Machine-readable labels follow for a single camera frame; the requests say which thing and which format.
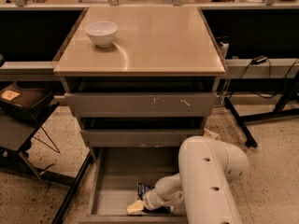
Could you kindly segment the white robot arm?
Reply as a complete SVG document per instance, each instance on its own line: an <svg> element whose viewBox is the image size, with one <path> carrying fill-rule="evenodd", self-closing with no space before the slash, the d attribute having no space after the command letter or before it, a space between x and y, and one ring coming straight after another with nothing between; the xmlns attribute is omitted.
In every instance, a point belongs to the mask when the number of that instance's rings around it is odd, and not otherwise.
<svg viewBox="0 0 299 224"><path fill-rule="evenodd" d="M183 203L188 224L243 224L228 181L242 178L248 169L249 159L240 147L189 137L179 148L178 173L159 179L127 207L127 214Z"/></svg>

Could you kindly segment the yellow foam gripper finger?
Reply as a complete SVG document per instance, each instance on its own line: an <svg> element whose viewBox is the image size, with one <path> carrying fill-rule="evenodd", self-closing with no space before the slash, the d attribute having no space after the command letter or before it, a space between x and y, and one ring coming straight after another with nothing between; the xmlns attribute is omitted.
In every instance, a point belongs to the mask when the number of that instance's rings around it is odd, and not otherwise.
<svg viewBox="0 0 299 224"><path fill-rule="evenodd" d="M134 203L131 203L126 211L127 211L127 214L128 215L131 215L131 214L134 214L134 213L137 213L137 212L140 212L144 209L144 203L142 200L137 200L135 201Z"/></svg>

